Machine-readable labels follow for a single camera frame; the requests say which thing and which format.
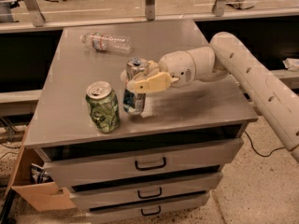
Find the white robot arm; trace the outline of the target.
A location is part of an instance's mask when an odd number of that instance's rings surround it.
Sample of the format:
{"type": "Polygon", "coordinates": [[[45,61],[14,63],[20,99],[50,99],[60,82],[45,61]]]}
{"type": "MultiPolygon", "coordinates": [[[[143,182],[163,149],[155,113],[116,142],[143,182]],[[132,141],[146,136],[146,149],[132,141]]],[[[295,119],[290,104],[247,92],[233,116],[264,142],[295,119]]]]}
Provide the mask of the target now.
{"type": "Polygon", "coordinates": [[[195,80],[212,82],[232,75],[249,95],[284,147],[299,161],[299,96],[265,68],[234,35],[215,34],[207,46],[147,61],[147,72],[121,73],[132,93],[180,88],[195,80]]]}

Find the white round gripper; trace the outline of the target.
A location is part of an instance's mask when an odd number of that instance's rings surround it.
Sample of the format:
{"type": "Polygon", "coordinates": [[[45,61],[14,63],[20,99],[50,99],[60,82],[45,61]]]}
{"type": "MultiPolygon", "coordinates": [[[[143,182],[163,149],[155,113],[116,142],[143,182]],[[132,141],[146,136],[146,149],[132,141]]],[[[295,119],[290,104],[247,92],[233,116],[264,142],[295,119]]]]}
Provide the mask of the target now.
{"type": "Polygon", "coordinates": [[[170,86],[184,87],[194,81],[194,60],[187,51],[165,54],[159,65],[165,72],[148,77],[148,74],[158,69],[158,64],[144,59],[130,59],[121,72],[121,81],[128,81],[126,89],[133,93],[165,91],[170,86]]]}

